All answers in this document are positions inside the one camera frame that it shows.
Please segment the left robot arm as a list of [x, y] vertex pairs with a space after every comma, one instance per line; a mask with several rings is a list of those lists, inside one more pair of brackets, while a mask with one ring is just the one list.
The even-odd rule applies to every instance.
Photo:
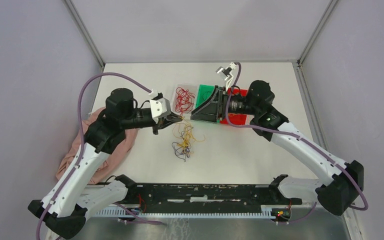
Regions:
[[80, 148], [67, 171], [43, 199], [30, 202], [28, 210], [59, 238], [73, 238], [89, 218], [111, 204], [136, 200], [134, 182], [123, 176], [94, 193], [81, 194], [97, 169], [127, 138], [127, 130], [152, 128], [156, 135], [182, 121], [161, 93], [149, 103], [147, 108], [137, 108], [130, 89], [113, 90], [105, 101], [105, 109], [82, 135]]

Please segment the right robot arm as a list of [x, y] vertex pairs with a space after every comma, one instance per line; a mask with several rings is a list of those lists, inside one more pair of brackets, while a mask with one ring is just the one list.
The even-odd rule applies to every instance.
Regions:
[[363, 195], [363, 165], [357, 160], [347, 162], [310, 140], [273, 106], [274, 99], [270, 84], [263, 80], [253, 81], [246, 96], [215, 86], [211, 95], [191, 112], [190, 118], [215, 123], [220, 119], [227, 120], [229, 114], [252, 116], [250, 124], [244, 124], [243, 128], [250, 128], [258, 136], [283, 148], [317, 176], [317, 179], [277, 178], [276, 186], [268, 191], [273, 203], [282, 204], [291, 198], [309, 200], [340, 216], [349, 208], [356, 210], [353, 203], [360, 197], [363, 206], [359, 210], [367, 210], [368, 202]]

